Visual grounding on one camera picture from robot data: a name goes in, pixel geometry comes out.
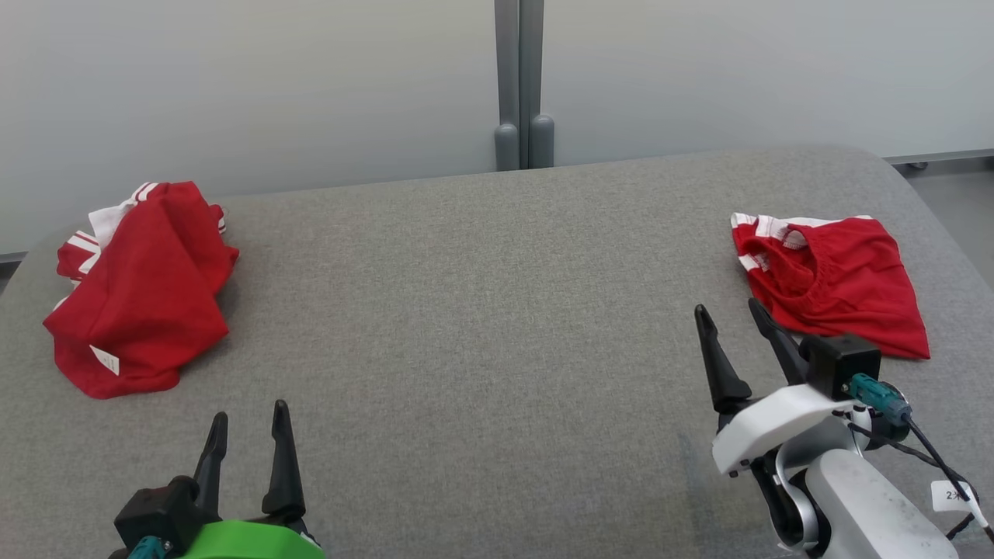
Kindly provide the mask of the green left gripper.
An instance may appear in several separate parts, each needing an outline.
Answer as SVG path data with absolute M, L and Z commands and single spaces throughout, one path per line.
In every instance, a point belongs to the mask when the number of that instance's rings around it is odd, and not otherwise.
M 269 490 L 262 499 L 262 512 L 269 519 L 207 524 L 179 559 L 327 559 L 302 519 L 306 502 L 294 426 L 285 400 L 274 404 L 271 438 L 273 464 Z M 227 448 L 228 415 L 218 411 L 194 474 L 199 488 L 195 505 L 211 516 L 219 513 L 221 461 Z

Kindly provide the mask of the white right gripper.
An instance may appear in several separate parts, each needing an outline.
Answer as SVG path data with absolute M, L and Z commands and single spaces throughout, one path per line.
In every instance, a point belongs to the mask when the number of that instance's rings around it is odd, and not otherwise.
M 718 473 L 743 471 L 777 448 L 786 454 L 785 467 L 804 466 L 827 450 L 854 450 L 856 443 L 845 417 L 838 414 L 852 411 L 856 401 L 848 397 L 835 401 L 805 384 L 808 362 L 791 333 L 756 298 L 749 298 L 748 305 L 757 330 L 773 348 L 790 386 L 752 404 L 752 389 L 728 360 L 710 312 L 705 305 L 696 305 L 693 319 L 711 404 L 719 415 L 735 415 L 711 443 Z

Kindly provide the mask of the red shorts with white stripes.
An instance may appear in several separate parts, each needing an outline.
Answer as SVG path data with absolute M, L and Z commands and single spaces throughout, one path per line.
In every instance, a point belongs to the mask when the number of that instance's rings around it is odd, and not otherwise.
M 752 295 L 786 329 L 856 334 L 888 357 L 930 358 L 915 287 L 879 220 L 735 213 L 730 224 Z

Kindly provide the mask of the red shirt with white collar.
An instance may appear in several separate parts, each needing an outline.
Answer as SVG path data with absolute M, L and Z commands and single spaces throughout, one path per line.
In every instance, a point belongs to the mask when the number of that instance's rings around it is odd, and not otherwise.
M 226 213 L 194 182 L 145 182 L 88 219 L 57 249 L 72 289 L 43 320 L 54 364 L 90 398 L 167 391 L 228 333 Z

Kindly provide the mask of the grey rounded partition foot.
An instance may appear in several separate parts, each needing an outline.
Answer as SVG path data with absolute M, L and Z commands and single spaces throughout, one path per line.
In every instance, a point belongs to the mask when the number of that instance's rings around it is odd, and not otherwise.
M 520 169 L 520 138 L 516 125 L 501 123 L 493 134 L 495 162 L 498 172 Z
M 554 166 L 554 120 L 547 114 L 537 114 L 529 125 L 530 150 L 529 168 L 551 168 Z

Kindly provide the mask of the grey vertical partition post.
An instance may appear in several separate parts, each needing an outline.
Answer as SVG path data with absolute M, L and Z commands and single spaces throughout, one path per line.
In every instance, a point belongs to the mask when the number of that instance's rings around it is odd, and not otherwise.
M 499 125 L 516 125 L 520 169 L 529 168 L 529 125 L 542 110 L 544 0 L 493 0 Z

